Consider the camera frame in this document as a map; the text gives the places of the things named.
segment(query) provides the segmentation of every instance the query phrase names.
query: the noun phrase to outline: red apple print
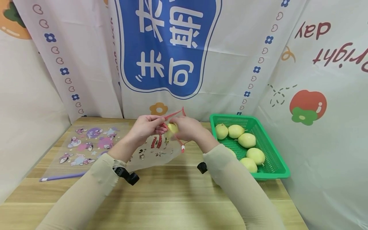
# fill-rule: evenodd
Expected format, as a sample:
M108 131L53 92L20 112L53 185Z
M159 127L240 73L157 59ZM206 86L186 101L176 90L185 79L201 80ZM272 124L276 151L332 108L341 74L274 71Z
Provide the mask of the red apple print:
M317 91L309 92L301 90L297 92L290 102L290 112L293 114L293 109L299 107L302 110L311 110L317 113L317 120L320 119L326 111L327 101L325 96Z

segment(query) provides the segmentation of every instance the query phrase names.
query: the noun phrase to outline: green plastic basket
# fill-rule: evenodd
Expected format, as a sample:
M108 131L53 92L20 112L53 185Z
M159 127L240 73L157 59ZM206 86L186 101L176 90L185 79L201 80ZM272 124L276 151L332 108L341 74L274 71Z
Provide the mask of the green plastic basket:
M267 135L260 121L252 116L240 116L232 114L212 114L210 116L212 133L217 139L215 126L224 124L226 127L237 124L243 127L245 132L251 133L256 137L256 148L263 151L266 156L264 166L258 166L258 172L252 173L256 180L272 180L278 178L287 178L290 176L290 170L276 147ZM238 160L246 157L247 149L242 147L235 139L226 137L223 140L218 140L221 144L235 152Z

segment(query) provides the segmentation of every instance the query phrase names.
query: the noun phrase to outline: person's right hand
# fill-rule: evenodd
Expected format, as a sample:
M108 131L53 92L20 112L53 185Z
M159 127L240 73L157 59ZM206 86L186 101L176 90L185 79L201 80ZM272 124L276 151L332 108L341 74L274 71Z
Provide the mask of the person's right hand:
M178 126L179 132L177 132L175 136L183 141L197 142L203 135L210 134L199 121L190 117L173 117L170 123L175 123Z
M219 145L212 133L196 119L186 116L174 117L170 120L170 123L175 123L178 126L179 132L175 133L178 139L195 141L203 153L208 153Z

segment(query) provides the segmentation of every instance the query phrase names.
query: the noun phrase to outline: tabletop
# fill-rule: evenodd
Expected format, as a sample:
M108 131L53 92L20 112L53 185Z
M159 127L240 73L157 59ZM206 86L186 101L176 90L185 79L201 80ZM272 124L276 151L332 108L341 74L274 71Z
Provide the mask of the tabletop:
M135 120L82 117L73 125L128 123ZM209 123L202 123L211 129ZM39 182L70 132L46 153L9 198L0 206L0 229L35 229L55 202L78 178ZM244 229L242 218L221 188L207 172L196 143L185 145L185 153L163 166L136 171L134 186L119 180L98 209L87 229ZM308 229L280 180L260 181L259 185L276 206L287 229Z

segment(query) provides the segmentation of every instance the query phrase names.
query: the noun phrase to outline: purple strip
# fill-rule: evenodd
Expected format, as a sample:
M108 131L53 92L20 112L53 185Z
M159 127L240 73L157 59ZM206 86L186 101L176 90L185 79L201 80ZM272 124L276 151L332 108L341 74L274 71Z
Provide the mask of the purple strip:
M61 179L76 178L76 177L83 176L85 173L86 172L68 174L68 175L64 175L64 176L45 177L45 178L41 178L39 181L40 182L46 182L46 181L50 181L50 180L61 180Z

